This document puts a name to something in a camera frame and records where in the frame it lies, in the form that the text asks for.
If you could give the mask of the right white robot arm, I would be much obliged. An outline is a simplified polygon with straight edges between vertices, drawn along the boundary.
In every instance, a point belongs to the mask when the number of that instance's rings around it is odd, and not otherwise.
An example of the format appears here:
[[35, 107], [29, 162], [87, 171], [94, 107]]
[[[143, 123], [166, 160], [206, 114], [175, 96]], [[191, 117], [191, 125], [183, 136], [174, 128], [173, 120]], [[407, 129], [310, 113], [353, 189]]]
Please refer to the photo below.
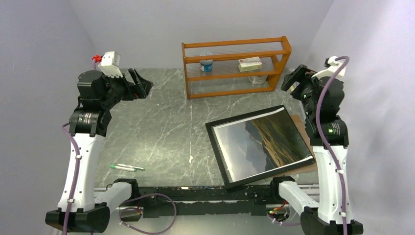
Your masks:
[[338, 116], [344, 98], [344, 62], [330, 62], [319, 72], [305, 65], [286, 75], [281, 89], [302, 103], [319, 177], [319, 200], [312, 199], [291, 177], [275, 177], [269, 197], [288, 203], [300, 216], [306, 235], [361, 235], [363, 224], [352, 213], [347, 190], [348, 131]]

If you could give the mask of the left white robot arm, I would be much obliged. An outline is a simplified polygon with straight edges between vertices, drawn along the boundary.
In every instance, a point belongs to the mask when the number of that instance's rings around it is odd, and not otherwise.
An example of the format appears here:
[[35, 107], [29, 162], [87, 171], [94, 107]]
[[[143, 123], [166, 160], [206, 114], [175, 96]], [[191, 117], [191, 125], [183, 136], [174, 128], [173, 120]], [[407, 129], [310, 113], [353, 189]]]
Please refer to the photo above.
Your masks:
[[57, 208], [46, 213], [47, 225], [68, 233], [102, 233], [112, 212], [121, 204], [140, 199], [135, 179], [117, 179], [104, 192], [95, 192], [98, 158], [106, 140], [111, 109], [121, 101], [145, 99], [153, 83], [135, 69], [119, 76], [98, 70], [79, 75], [78, 104], [62, 126], [70, 141], [70, 160], [65, 186]]

